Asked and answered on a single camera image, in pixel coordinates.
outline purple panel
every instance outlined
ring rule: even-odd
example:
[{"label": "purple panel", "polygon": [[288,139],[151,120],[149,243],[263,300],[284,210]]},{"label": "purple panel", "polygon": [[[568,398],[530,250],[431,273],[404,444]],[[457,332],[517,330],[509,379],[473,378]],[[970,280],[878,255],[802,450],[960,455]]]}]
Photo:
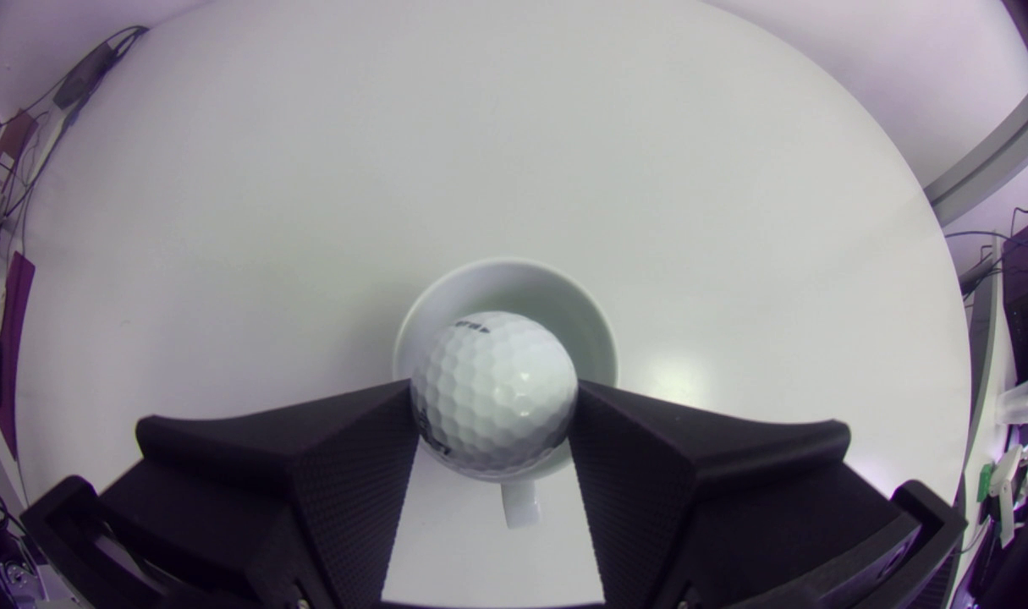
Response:
[{"label": "purple panel", "polygon": [[17,432],[14,426],[14,393],[17,389],[17,350],[22,346],[22,325],[26,322],[26,308],[33,286],[36,266],[20,253],[14,253],[6,277],[6,304],[2,309],[2,370],[0,370],[0,429],[10,455],[17,459]]}]

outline mug handle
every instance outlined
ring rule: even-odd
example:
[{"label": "mug handle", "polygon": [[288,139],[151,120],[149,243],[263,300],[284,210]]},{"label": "mug handle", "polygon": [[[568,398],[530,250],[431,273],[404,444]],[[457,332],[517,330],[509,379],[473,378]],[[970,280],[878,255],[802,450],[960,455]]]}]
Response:
[{"label": "mug handle", "polygon": [[503,482],[503,511],[506,512],[506,528],[521,529],[540,523],[540,502],[537,500],[537,483]]}]

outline black 3d printed part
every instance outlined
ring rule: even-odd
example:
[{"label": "black 3d printed part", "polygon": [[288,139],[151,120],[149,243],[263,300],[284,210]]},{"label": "black 3d printed part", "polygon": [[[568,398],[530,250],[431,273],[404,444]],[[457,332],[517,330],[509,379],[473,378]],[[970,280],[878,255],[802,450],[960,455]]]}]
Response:
[{"label": "black 3d printed part", "polygon": [[[610,608],[905,607],[963,531],[919,482],[890,501],[851,471],[837,421],[742,421],[584,382],[576,408]],[[394,609],[411,410],[398,382],[230,420],[150,417],[145,459],[102,497],[68,478],[23,521],[94,606]]]}]

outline golf ball dimple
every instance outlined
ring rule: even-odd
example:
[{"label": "golf ball dimple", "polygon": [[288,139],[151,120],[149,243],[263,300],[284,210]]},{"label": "golf ball dimple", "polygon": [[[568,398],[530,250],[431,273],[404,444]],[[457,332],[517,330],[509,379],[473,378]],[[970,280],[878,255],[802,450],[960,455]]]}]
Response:
[{"label": "golf ball dimple", "polygon": [[501,482],[543,462],[565,438],[578,377],[547,328],[484,312],[439,332],[410,391],[432,455],[458,473]]}]

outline cable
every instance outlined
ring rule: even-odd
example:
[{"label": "cable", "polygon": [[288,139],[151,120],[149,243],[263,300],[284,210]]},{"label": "cable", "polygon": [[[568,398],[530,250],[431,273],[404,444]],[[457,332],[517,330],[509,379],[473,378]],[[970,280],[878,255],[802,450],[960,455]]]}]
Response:
[{"label": "cable", "polygon": [[1020,241],[1014,238],[1007,238],[1007,236],[1001,232],[996,232],[994,230],[961,230],[960,232],[950,232],[949,235],[943,236],[946,239],[959,238],[960,236],[995,236],[998,239],[1008,241],[1009,243],[1017,244],[1019,246],[1028,247],[1028,242]]},{"label": "cable", "polygon": [[961,549],[951,551],[950,556],[968,554],[969,551],[974,550],[974,547],[977,547],[977,543],[979,543],[981,539],[984,539],[984,536],[988,532],[989,525],[991,525],[991,517],[984,517],[983,523],[977,525],[977,530],[974,532],[974,538],[968,542],[968,545]]},{"label": "cable", "polygon": [[[145,35],[146,32],[149,31],[149,28],[147,28],[147,27],[145,27],[143,25],[132,25],[131,27],[123,27],[122,30],[116,31],[115,34],[111,34],[110,36],[108,36],[108,38],[105,38],[103,40],[103,42],[100,43],[100,45],[107,45],[116,36],[118,36],[120,34],[123,34],[123,32],[127,32],[127,31],[140,32],[140,34],[137,34],[137,36],[135,36],[134,38],[132,38],[131,41],[130,41],[131,45],[134,45],[134,41],[137,40],[138,38],[140,38],[141,36]],[[126,39],[123,39],[123,42],[120,42],[119,46],[122,46],[124,42],[126,42]],[[127,46],[126,49],[122,51],[122,53],[125,55],[126,51],[130,50],[130,49],[131,49],[131,47]],[[84,58],[87,58],[87,57],[88,57],[88,53],[85,53]],[[122,59],[122,56],[121,55],[116,55],[115,62],[118,62],[119,59]],[[27,107],[23,109],[23,112],[29,112],[30,109],[36,107],[36,104],[41,103],[43,100],[46,99],[46,97],[50,96],[50,92],[54,92],[54,88],[57,88],[58,85],[61,85],[62,83],[64,83],[64,81],[66,80],[66,78],[69,77],[69,73],[72,72],[72,70],[73,70],[73,67],[70,67],[69,70],[66,70],[66,74],[64,74],[64,77],[60,78],[59,80],[57,80],[54,82],[54,84],[50,85],[50,87],[48,89],[46,89],[46,92],[44,92],[42,94],[42,96],[36,98],[36,101],[34,101],[33,103],[27,105]],[[13,116],[10,116],[9,119],[6,119],[6,120],[0,122],[0,129],[2,129],[3,127],[6,127],[7,124],[9,124],[11,122],[13,122],[21,115],[22,115],[22,112],[19,112],[17,114],[15,114]]]},{"label": "cable", "polygon": [[[146,34],[146,32],[149,31],[149,28],[147,28],[145,26],[140,26],[140,25],[131,26],[128,28],[124,28],[124,30],[120,30],[118,32],[115,32],[115,34],[111,35],[111,37],[108,38],[108,40],[111,40],[112,38],[115,38],[119,34],[122,34],[124,31],[133,31],[131,35],[126,36],[126,38],[122,39],[122,42],[119,43],[119,47],[123,46],[123,45],[126,45],[126,47],[124,47],[124,49],[122,50],[121,55],[118,53],[118,50],[117,50],[118,47],[116,47],[116,49],[115,49],[116,50],[115,57],[112,58],[112,61],[108,65],[108,67],[112,67],[116,63],[118,63],[118,61],[122,58],[122,56],[125,55],[127,51],[130,51],[131,46],[134,45],[134,42],[138,38],[142,38],[142,36],[144,36]],[[96,85],[94,85],[94,87],[91,89],[89,89],[87,93],[85,93],[84,96],[82,96],[81,99],[79,101],[77,101],[77,105],[75,105],[74,109],[72,109],[72,111],[70,111],[69,114],[66,115],[66,118],[64,119],[64,123],[62,123],[62,132],[59,134],[58,138],[56,138],[54,142],[50,143],[50,148],[48,149],[48,151],[46,151],[46,155],[45,155],[45,157],[43,157],[43,162],[41,163],[41,166],[39,166],[39,169],[36,171],[36,176],[34,176],[31,179],[30,184],[29,184],[29,188],[26,189],[26,191],[22,194],[22,198],[19,198],[17,202],[14,203],[12,207],[10,207],[9,209],[7,209],[7,211],[3,213],[3,215],[2,215],[3,218],[9,218],[9,216],[11,215],[11,213],[13,213],[30,196],[30,193],[33,192],[33,189],[36,188],[36,182],[39,181],[39,178],[43,174],[43,169],[46,167],[46,164],[48,164],[48,160],[50,160],[50,154],[54,153],[56,147],[58,147],[59,142],[62,141],[62,136],[65,136],[66,135],[66,131],[69,130],[70,124],[73,124],[74,121],[77,120],[77,114],[78,114],[78,112],[80,112],[81,107],[83,107],[83,105],[85,104],[85,102],[88,101],[88,98],[91,97],[91,94],[95,93],[97,88],[99,88],[100,82],[102,82],[102,81],[103,81],[102,79],[100,81],[97,81]]]},{"label": "cable", "polygon": [[[41,135],[42,135],[42,132],[43,132],[42,129],[39,127],[39,119],[41,118],[41,116],[48,116],[49,114],[50,113],[48,111],[44,111],[44,112],[41,112],[41,114],[38,114],[38,115],[34,116],[33,123],[35,123],[37,126],[37,128],[35,129],[35,131],[36,131],[36,143],[33,145],[33,147],[31,147],[31,151],[35,151],[37,149],[37,147],[39,146],[39,140],[41,139]],[[24,184],[24,186],[26,186],[26,191],[22,193],[23,198],[24,198],[24,195],[26,195],[26,193],[29,192],[29,189],[31,188],[31,185],[29,183],[27,183],[26,181],[23,180],[22,174],[20,174],[20,171],[19,171],[20,167],[22,167],[22,162],[26,160],[26,158],[29,158],[30,155],[34,155],[34,154],[27,153],[27,151],[24,151],[24,149],[26,148],[27,143],[29,143],[29,142],[27,142],[27,139],[29,139],[29,135],[30,134],[31,134],[31,129],[30,129],[30,131],[26,132],[26,141],[22,142],[22,155],[20,155],[20,157],[17,157],[17,159],[13,163],[13,170],[10,171],[10,182],[7,185],[6,196],[4,196],[4,198],[2,198],[2,200],[0,200],[0,201],[2,201],[2,211],[0,212],[0,226],[2,226],[2,221],[6,220],[7,216],[9,216],[9,209],[12,209],[11,207],[7,207],[7,206],[9,206],[9,203],[10,203],[10,196],[13,195],[13,184],[14,184],[14,182],[17,181],[17,180],[21,180],[22,184]],[[7,273],[9,273],[10,257],[13,254],[13,240],[16,238],[16,232],[17,232],[17,225],[16,225],[16,223],[14,223],[13,224],[13,230],[10,231],[10,240],[6,242],[6,254],[3,254],[2,253],[2,248],[0,248],[0,255],[2,256],[2,261],[4,263],[6,263]]]}]

